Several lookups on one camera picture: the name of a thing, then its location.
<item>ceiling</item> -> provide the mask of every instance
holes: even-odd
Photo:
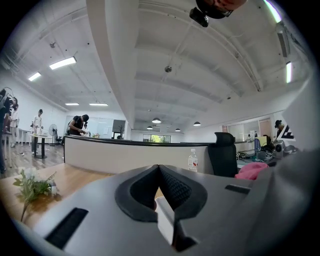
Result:
[[[49,68],[70,57],[76,64]],[[60,108],[94,111],[102,107],[89,103],[107,103],[108,111],[121,112],[95,47],[85,0],[40,2],[17,26],[1,58],[16,79]],[[36,72],[41,77],[29,81]]]
[[[288,58],[283,56],[276,22],[263,0],[248,1],[228,18],[210,18],[208,28],[189,18],[195,6],[195,0],[138,2],[131,81],[136,85],[136,130],[147,130],[157,117],[166,132],[184,132],[208,110],[285,87],[288,61],[293,64],[293,82],[306,77],[304,60],[294,47]],[[76,64],[49,68],[72,56]],[[99,59],[85,0],[41,2],[12,34],[1,63],[60,108],[88,110],[94,108],[89,103],[99,102],[109,104],[108,110],[122,111]],[[172,72],[165,72],[166,66]],[[36,72],[42,76],[28,81]],[[80,106],[65,106],[70,102]]]

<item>ceiling light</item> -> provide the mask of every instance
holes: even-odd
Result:
[[[90,106],[105,106],[107,107],[108,104],[105,104],[105,103],[89,103]]]
[[[160,121],[159,118],[156,117],[155,119],[152,120],[152,123],[154,123],[154,124],[160,124],[161,121]]]
[[[73,64],[73,63],[76,63],[76,59],[75,57],[71,57],[71,58],[66,58],[64,60],[61,60],[57,63],[54,63],[52,65],[50,65],[49,67],[52,69],[52,70],[55,70],[57,68],[60,68],[60,67],[63,67],[63,66],[66,66],[66,65],[69,65],[69,64]]]
[[[290,83],[292,79],[292,63],[288,62],[286,64],[286,83]]]
[[[266,6],[268,6],[270,12],[272,13],[273,18],[275,19],[276,23],[279,23],[281,21],[281,16],[278,13],[278,11],[276,10],[276,8],[274,8],[274,6],[269,3],[267,0],[263,0],[266,4]]]
[[[30,81],[33,81],[33,80],[35,80],[36,78],[38,78],[38,77],[40,77],[40,76],[41,76],[41,74],[40,74],[39,72],[37,72],[37,73],[35,73],[33,76],[29,77],[28,79],[29,79]]]

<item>reception desk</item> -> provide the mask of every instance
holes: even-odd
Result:
[[[213,174],[208,144],[203,143],[152,143],[66,136],[64,162],[109,174],[152,165],[172,165],[188,169],[191,149],[195,149],[198,157],[198,172]]]

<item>window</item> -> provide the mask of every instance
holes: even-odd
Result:
[[[144,142],[155,142],[155,143],[171,143],[171,136],[144,134],[143,141]]]

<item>plastic bottle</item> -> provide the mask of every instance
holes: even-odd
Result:
[[[191,149],[191,155],[188,159],[188,170],[197,172],[198,171],[198,157],[196,156],[196,150]]]

